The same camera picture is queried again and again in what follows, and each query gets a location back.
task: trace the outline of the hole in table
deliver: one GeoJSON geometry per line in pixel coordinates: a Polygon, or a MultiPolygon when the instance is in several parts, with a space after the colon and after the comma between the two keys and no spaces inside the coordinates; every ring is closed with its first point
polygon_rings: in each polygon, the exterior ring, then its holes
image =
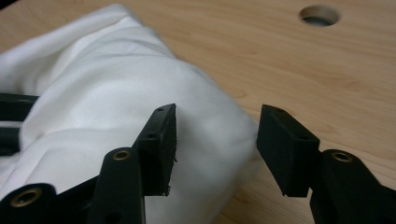
{"type": "Polygon", "coordinates": [[[339,12],[326,6],[305,7],[300,11],[300,19],[313,26],[331,26],[340,21],[339,12]]]}

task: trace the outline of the wooden surface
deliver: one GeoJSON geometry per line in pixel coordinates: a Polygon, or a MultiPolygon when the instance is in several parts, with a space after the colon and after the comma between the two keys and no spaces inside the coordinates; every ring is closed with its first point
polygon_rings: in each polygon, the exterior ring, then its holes
{"type": "MultiPolygon", "coordinates": [[[[0,51],[111,2],[21,0],[0,11],[0,51]]],[[[321,139],[321,150],[357,155],[396,189],[395,1],[119,2],[254,118],[262,104],[284,108],[321,139]],[[341,20],[329,27],[303,23],[300,10],[318,3],[337,9],[341,20]]],[[[216,223],[313,223],[308,203],[282,197],[262,162],[216,223]]]]}

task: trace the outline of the screw hole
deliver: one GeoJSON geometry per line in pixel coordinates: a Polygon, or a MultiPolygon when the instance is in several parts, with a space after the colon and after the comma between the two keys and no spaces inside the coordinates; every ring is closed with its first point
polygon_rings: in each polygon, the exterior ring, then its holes
{"type": "Polygon", "coordinates": [[[300,19],[313,26],[331,26],[340,20],[337,10],[325,6],[306,7],[300,11],[300,19]]]}
{"type": "Polygon", "coordinates": [[[114,224],[114,223],[119,223],[122,219],[122,215],[119,212],[112,212],[106,216],[106,223],[108,224],[114,224]]]}
{"type": "Polygon", "coordinates": [[[332,157],[335,158],[338,161],[342,161],[342,162],[352,162],[353,159],[352,157],[350,157],[349,155],[347,155],[344,152],[334,152],[332,154],[332,157]]]}
{"type": "Polygon", "coordinates": [[[113,160],[115,161],[123,161],[128,159],[129,157],[131,157],[131,152],[129,151],[118,151],[116,153],[113,154],[113,160]]]}
{"type": "Polygon", "coordinates": [[[14,197],[11,201],[11,206],[13,207],[24,207],[35,202],[40,198],[42,190],[40,188],[28,189],[16,197],[14,197]]]}

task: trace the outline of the white fabric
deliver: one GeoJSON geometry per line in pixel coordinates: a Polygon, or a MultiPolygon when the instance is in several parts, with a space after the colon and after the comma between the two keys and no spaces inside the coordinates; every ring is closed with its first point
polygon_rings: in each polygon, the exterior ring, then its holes
{"type": "Polygon", "coordinates": [[[170,196],[146,197],[148,223],[208,223],[255,148],[255,122],[120,5],[1,54],[0,68],[0,92],[40,96],[21,153],[0,158],[0,198],[98,175],[108,151],[131,146],[155,108],[176,103],[178,162],[170,196]]]}

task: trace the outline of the black bracket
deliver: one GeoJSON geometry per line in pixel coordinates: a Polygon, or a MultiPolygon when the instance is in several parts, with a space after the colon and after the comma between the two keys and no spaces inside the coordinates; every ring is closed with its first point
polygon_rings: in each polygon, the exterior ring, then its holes
{"type": "Polygon", "coordinates": [[[159,107],[131,147],[106,154],[99,176],[59,195],[49,184],[16,189],[0,223],[146,223],[144,196],[169,194],[176,144],[176,105],[159,107]]]}
{"type": "Polygon", "coordinates": [[[318,150],[319,139],[286,111],[262,106],[257,148],[283,195],[306,197],[318,224],[396,223],[396,191],[356,156],[318,150]]]}
{"type": "MultiPolygon", "coordinates": [[[[23,122],[37,96],[0,93],[0,121],[23,122]]],[[[0,125],[0,156],[11,156],[20,151],[20,127],[0,125]]]]}

